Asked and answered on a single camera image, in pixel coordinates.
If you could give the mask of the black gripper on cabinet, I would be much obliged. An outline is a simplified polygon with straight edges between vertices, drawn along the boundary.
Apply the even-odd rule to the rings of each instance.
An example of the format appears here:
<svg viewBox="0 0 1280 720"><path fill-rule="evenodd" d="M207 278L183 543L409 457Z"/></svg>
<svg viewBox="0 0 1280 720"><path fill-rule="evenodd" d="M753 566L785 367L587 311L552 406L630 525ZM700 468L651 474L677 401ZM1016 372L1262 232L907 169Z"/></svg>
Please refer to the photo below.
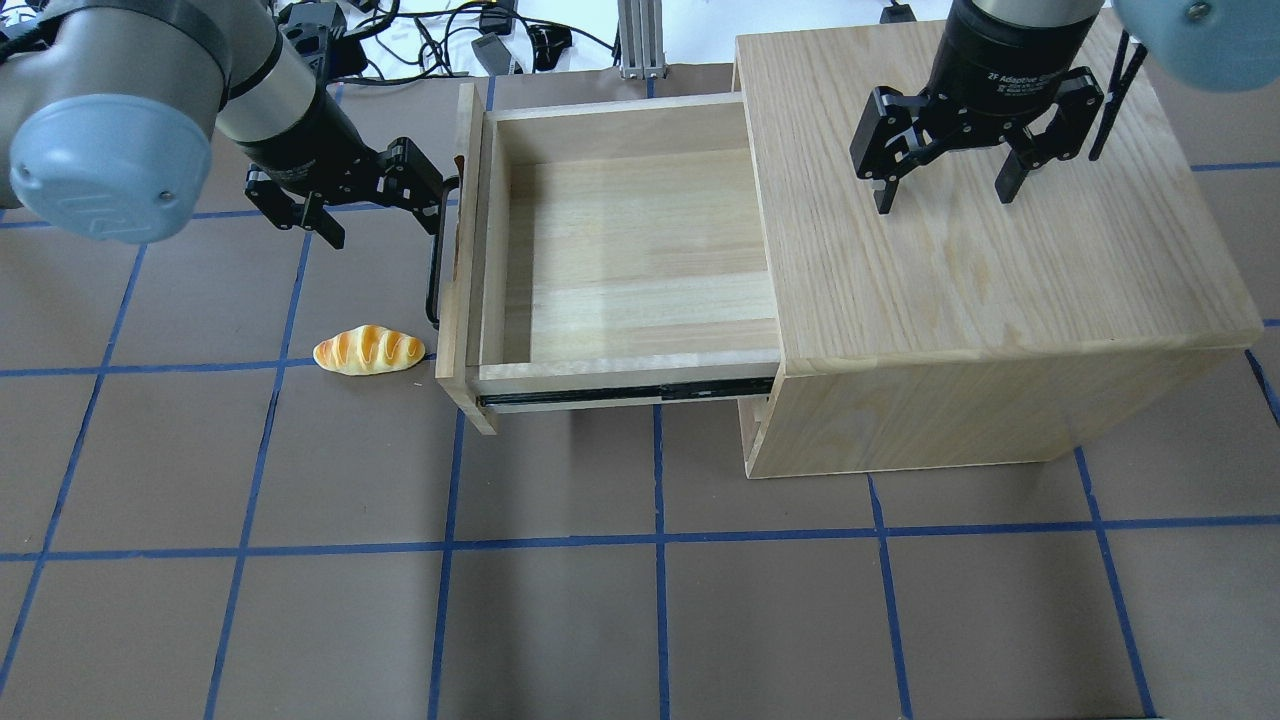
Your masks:
<svg viewBox="0 0 1280 720"><path fill-rule="evenodd" d="M1102 108L1092 70L1076 56L1098 1L955 1L923 88L874 87L855 129L856 176L874 181L888 215L900 181L946 152L1006 145L995 179L1011 204L1029 174L1075 158Z"/></svg>

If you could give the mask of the black gripper at drawer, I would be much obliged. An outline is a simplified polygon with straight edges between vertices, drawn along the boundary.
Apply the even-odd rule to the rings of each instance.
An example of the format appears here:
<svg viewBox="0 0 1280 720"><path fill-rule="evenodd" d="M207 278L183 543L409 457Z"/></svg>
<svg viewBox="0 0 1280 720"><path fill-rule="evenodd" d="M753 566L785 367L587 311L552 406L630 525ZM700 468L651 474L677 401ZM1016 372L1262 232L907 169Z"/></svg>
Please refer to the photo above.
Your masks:
<svg viewBox="0 0 1280 720"><path fill-rule="evenodd" d="M429 234L442 228L451 178L408 137L367 146L329 95L284 133L241 149L251 160L244 196L280 229L300 227L342 250L346 229L328 209L357 202L410 211Z"/></svg>

